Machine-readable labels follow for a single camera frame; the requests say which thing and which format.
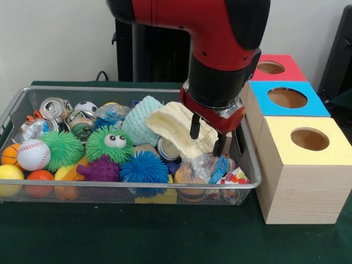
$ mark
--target stacked boxes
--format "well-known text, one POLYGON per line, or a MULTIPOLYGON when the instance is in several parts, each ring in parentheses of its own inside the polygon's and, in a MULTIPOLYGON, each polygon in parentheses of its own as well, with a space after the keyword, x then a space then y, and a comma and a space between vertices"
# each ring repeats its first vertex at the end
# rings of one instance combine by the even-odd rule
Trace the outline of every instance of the stacked boxes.
POLYGON ((242 91, 267 224, 335 223, 352 188, 352 147, 291 56, 262 55, 242 91))

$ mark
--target wire mesh basket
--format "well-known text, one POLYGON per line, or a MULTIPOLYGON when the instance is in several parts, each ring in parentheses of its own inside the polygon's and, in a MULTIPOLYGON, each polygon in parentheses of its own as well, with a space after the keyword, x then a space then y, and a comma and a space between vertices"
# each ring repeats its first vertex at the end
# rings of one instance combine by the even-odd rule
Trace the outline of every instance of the wire mesh basket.
MULTIPOLYGON (((73 106, 84 101, 102 106, 108 102, 131 105, 150 95, 162 103, 179 101, 179 90, 97 87, 30 86, 20 90, 0 118, 3 151, 19 141, 19 128, 28 114, 48 97, 67 99, 73 106)), ((0 180, 0 201, 85 202, 114 204, 240 205, 261 183, 246 120, 233 132, 230 156, 250 180, 249 184, 156 184, 96 181, 0 180)))

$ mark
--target white baseball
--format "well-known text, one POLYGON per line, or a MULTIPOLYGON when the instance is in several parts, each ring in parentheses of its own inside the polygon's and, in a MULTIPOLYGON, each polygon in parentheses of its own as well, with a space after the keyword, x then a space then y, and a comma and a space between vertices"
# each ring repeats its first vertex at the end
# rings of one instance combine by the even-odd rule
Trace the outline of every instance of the white baseball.
POLYGON ((41 140, 28 139, 17 150, 17 161, 26 171, 44 169, 50 161, 50 149, 41 140))

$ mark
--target plastic bag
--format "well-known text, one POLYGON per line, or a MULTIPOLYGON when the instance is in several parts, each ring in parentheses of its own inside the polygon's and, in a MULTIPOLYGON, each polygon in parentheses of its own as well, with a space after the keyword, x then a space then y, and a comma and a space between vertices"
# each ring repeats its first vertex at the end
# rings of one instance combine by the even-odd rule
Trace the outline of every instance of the plastic bag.
POLYGON ((131 108, 128 106, 122 106, 117 103, 102 106, 95 112, 95 126, 96 128, 100 128, 105 125, 112 125, 115 129, 119 129, 130 111, 131 108))
POLYGON ((211 154, 203 154, 192 161, 183 162, 182 170, 190 170, 184 183, 217 183, 227 172, 236 168, 236 163, 229 157, 215 157, 211 154))
POLYGON ((23 143, 27 139, 39 139, 41 135, 54 130, 55 127, 49 120, 33 119, 21 126, 20 142, 23 143))

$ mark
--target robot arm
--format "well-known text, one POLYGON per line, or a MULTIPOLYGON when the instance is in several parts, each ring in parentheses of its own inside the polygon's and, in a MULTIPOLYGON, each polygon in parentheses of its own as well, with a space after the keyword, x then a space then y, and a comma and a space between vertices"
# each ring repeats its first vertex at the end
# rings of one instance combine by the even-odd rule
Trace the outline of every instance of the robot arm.
POLYGON ((233 106, 256 68, 270 0, 106 0, 116 19, 133 24, 187 31, 192 38, 189 83, 181 102, 194 113, 191 136, 198 137, 199 118, 224 135, 240 123, 244 108, 233 106))

